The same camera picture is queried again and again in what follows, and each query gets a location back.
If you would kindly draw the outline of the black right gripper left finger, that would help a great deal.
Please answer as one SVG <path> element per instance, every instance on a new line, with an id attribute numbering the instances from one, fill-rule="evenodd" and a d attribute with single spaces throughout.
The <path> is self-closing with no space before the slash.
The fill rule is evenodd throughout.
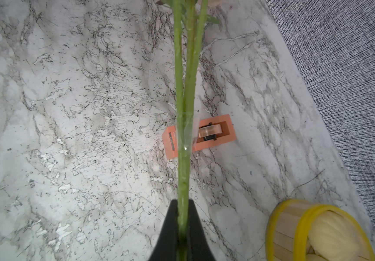
<path id="1" fill-rule="evenodd" d="M 176 261 L 178 248 L 177 200 L 170 202 L 158 241 L 149 261 Z"/>

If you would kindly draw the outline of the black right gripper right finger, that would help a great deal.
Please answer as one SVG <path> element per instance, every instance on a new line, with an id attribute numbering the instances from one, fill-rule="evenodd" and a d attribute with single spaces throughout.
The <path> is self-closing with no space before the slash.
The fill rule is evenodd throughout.
<path id="1" fill-rule="evenodd" d="M 189 261 L 215 261 L 193 200 L 189 200 L 187 255 Z"/>

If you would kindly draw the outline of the pink tape dispenser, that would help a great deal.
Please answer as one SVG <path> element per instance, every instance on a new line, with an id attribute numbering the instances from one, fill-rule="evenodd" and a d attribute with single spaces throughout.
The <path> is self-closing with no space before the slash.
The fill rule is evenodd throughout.
<path id="1" fill-rule="evenodd" d="M 220 146 L 237 140 L 230 115 L 221 115 L 198 122 L 197 137 L 193 141 L 193 152 Z M 177 128 L 167 127 L 162 134 L 166 159 L 178 157 Z"/>

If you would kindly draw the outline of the pink artificial rose stem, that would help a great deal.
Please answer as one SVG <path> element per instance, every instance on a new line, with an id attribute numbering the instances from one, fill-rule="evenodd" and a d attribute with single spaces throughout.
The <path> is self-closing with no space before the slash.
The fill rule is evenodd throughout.
<path id="1" fill-rule="evenodd" d="M 182 62 L 182 11 L 181 2 L 172 2 L 174 18 L 174 60 L 176 80 L 176 108 L 177 108 L 177 147 L 178 147 L 178 260 L 187 260 L 186 229 L 187 215 L 184 196 L 184 151 L 182 139 L 184 137 L 183 120 L 183 62 Z"/>

